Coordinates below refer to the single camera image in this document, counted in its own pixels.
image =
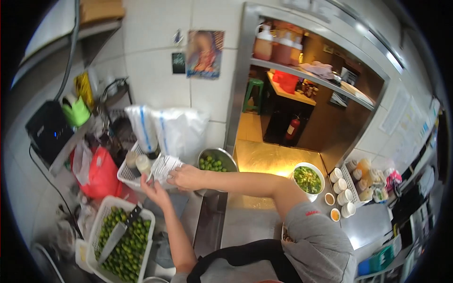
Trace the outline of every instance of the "gray t-shirt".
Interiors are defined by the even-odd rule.
[[[295,205],[286,215],[285,226],[294,243],[282,241],[283,251],[304,283],[352,282],[356,259],[346,234],[310,202]],[[187,273],[177,273],[171,283],[185,283]],[[201,276],[202,283],[253,283],[278,281],[268,260],[231,266],[216,259]]]

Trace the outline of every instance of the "fire extinguisher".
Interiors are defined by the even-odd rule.
[[[297,133],[297,129],[300,126],[299,116],[296,116],[296,119],[292,119],[289,123],[288,129],[286,130],[285,138],[286,139],[293,139],[293,137]]]

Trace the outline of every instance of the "stacked white cup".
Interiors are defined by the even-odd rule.
[[[341,208],[341,215],[348,218],[356,213],[356,206],[352,202],[348,202]]]
[[[340,178],[343,178],[343,173],[340,168],[335,168],[332,173],[330,173],[330,181],[336,183]]]
[[[350,189],[346,189],[342,191],[338,196],[337,196],[337,203],[341,206],[347,204],[348,202],[352,201],[352,192]]]
[[[333,191],[336,194],[340,194],[342,191],[347,189],[347,183],[345,179],[339,178],[338,181],[333,185]]]

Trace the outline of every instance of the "red plastic bag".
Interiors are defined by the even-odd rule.
[[[108,195],[117,197],[121,194],[123,187],[116,177],[117,172],[118,167],[108,150],[99,147],[90,162],[88,182],[83,185],[79,182],[80,189],[92,198],[103,198]]]
[[[299,77],[284,73],[279,79],[280,87],[287,93],[294,94]]]

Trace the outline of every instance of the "cardboard box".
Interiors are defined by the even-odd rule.
[[[84,0],[80,5],[80,24],[90,24],[110,19],[121,19],[125,15],[125,9],[121,1],[110,0]]]

